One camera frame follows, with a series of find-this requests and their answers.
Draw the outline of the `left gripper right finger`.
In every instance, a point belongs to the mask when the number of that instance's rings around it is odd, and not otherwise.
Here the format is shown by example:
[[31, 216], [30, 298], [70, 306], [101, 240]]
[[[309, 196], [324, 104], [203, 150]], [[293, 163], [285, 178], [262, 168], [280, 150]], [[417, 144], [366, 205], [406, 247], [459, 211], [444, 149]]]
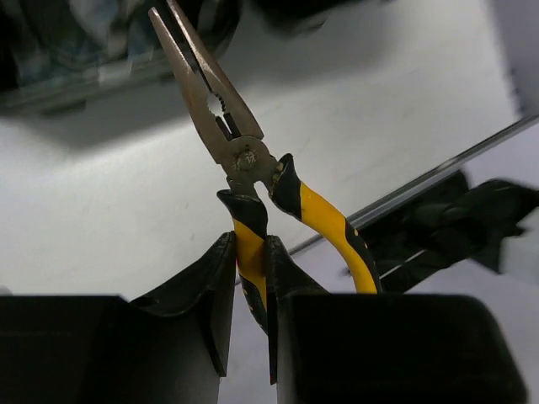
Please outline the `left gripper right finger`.
[[525, 403], [499, 324], [465, 295], [332, 294], [266, 238], [270, 380], [280, 403]]

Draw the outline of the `black plastic toolbox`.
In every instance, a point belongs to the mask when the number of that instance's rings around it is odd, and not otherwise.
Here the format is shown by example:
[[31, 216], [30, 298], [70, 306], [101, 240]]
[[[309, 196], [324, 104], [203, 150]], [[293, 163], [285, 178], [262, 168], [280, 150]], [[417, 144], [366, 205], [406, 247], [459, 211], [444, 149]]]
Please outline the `black plastic toolbox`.
[[[169, 73], [150, 8], [168, 1], [1, 1], [1, 114], [50, 114]], [[175, 1], [208, 48], [229, 45], [247, 2], [285, 32], [341, 1]]]

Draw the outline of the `yellow needle-nose pliers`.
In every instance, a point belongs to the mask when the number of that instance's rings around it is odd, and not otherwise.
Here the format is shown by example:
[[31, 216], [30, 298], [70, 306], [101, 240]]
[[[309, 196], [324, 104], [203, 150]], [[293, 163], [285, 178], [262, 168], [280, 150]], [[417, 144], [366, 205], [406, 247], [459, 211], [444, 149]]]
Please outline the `yellow needle-nose pliers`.
[[237, 89], [175, 1], [167, 12], [148, 15], [172, 67], [193, 125], [215, 163], [227, 176], [218, 199], [229, 211], [236, 236], [237, 271], [248, 308], [267, 327], [264, 245], [268, 213], [255, 185], [262, 183], [281, 211], [326, 238], [346, 262], [359, 293], [379, 293], [382, 284], [359, 232], [296, 173], [293, 156], [276, 159], [264, 133]]

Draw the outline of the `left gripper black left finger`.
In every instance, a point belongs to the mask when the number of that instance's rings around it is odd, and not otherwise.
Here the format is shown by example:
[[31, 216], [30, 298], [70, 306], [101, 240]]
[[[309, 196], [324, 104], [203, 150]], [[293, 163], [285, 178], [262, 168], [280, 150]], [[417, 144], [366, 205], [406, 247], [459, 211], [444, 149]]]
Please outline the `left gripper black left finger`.
[[5, 295], [4, 403], [214, 403], [226, 375], [235, 236], [134, 299]]

